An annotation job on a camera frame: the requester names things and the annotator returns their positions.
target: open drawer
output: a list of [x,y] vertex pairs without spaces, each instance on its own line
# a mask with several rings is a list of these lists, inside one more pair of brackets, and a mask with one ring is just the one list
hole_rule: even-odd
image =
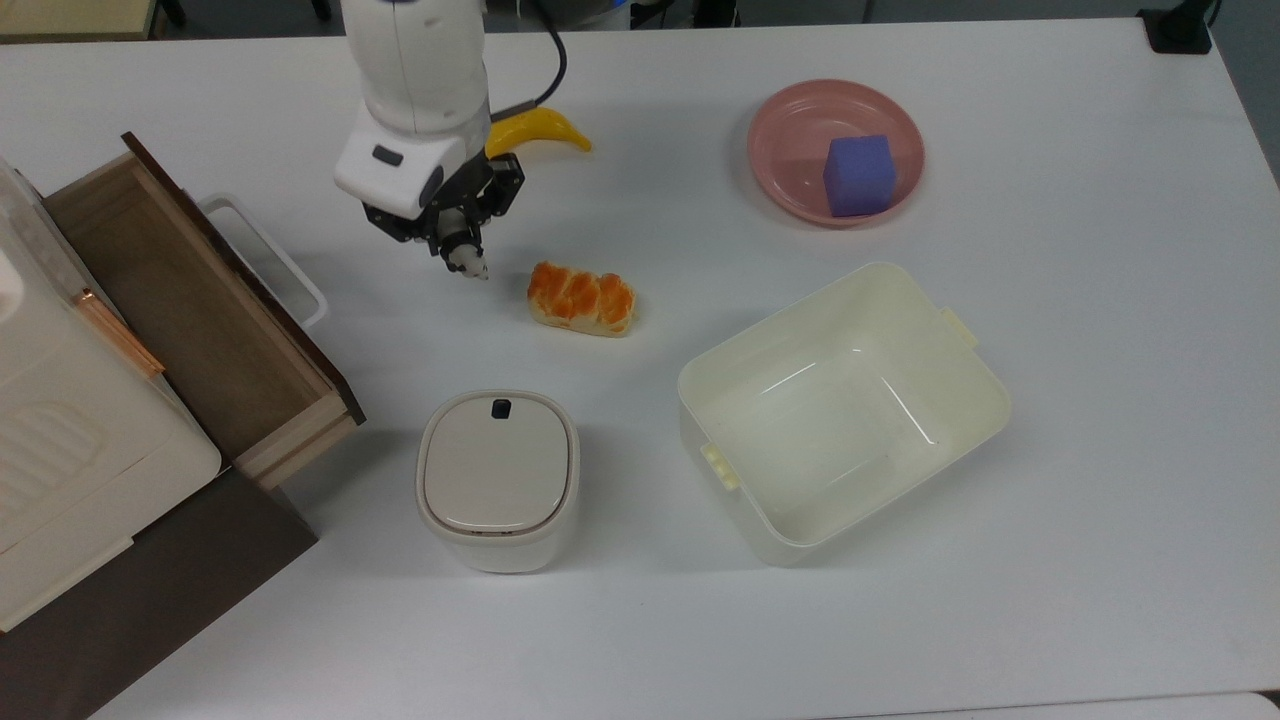
[[44,206],[223,457],[271,488],[364,414],[191,197],[132,133],[124,143]]

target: table surface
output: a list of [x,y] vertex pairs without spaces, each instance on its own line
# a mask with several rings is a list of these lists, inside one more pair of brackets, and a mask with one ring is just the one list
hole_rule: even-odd
[[1280,710],[1262,696],[1240,693],[960,710],[892,717],[897,720],[1275,720],[1280,717]]
[[[340,38],[0,47],[0,152],[49,192],[134,131],[238,195],[328,295],[312,328],[369,424],[287,484],[320,543],[102,717],[803,717],[1280,687],[1280,193],[1216,50],[1135,19],[570,35],[488,283],[332,182]],[[494,106],[554,72],[492,37]],[[773,91],[842,77],[916,120],[904,213],[832,232],[746,167]],[[534,324],[543,259],[639,290],[626,340]],[[1012,420],[805,566],[763,566],[680,445],[686,361],[865,263],[982,341]],[[463,568],[417,518],[420,433],[526,388],[582,437],[544,573]]]
[[0,41],[145,40],[156,0],[0,0]]

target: bread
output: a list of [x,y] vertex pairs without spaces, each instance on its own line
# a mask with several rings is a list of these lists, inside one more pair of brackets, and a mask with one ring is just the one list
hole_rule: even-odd
[[553,328],[604,337],[622,337],[631,328],[636,293],[614,274],[541,261],[529,279],[529,313]]

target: yellow banana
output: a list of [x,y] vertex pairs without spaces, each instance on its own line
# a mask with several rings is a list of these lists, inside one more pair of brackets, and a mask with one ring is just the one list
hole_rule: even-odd
[[582,151],[591,150],[591,141],[577,132],[564,115],[550,108],[534,108],[504,120],[498,120],[489,131],[489,141],[484,152],[489,158],[511,152],[517,145],[530,140],[563,140],[579,146]]

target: blue block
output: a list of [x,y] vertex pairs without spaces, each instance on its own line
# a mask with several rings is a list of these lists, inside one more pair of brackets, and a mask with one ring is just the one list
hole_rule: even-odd
[[827,204],[836,218],[888,210],[897,170],[883,135],[837,137],[831,141],[822,170]]

